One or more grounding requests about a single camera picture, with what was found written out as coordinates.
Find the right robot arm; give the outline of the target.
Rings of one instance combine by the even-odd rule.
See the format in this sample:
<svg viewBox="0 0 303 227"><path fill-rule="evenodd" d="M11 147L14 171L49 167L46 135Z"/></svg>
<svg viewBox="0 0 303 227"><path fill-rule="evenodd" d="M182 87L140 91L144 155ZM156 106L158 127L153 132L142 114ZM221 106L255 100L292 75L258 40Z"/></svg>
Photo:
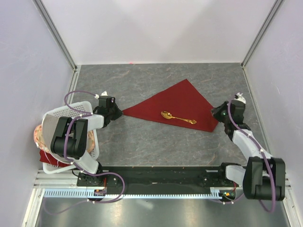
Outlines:
<svg viewBox="0 0 303 227"><path fill-rule="evenodd" d="M247 160L245 168L228 164L217 174L217 181L222 186L236 182L242 186L247 199L282 201L285 197L285 162L266 152L254 138L249 126L243 122L245 107L245 101L234 99L211 110L212 116L224 124L226 135Z"/></svg>

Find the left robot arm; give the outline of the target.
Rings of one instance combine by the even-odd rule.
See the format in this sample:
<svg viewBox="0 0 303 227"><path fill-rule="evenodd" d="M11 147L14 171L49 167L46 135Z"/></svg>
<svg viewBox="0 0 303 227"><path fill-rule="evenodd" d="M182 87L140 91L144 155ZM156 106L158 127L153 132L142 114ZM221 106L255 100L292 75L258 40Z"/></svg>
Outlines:
<svg viewBox="0 0 303 227"><path fill-rule="evenodd" d="M42 121L45 145L56 160L88 174L87 180L99 186L104 181L102 165L97 161L99 149L94 145L93 151L88 151L88 133L105 128L122 114L111 96L99 96L95 108L82 101L48 111Z"/></svg>

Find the red cloth napkin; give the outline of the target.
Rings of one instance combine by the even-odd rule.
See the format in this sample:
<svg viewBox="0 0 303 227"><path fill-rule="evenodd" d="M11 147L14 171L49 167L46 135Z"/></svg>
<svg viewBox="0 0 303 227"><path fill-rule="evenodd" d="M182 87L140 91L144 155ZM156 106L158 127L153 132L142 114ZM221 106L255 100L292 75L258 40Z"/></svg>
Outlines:
<svg viewBox="0 0 303 227"><path fill-rule="evenodd" d="M187 80L183 80L130 108L123 114L194 130L213 132L218 121L213 106Z"/></svg>

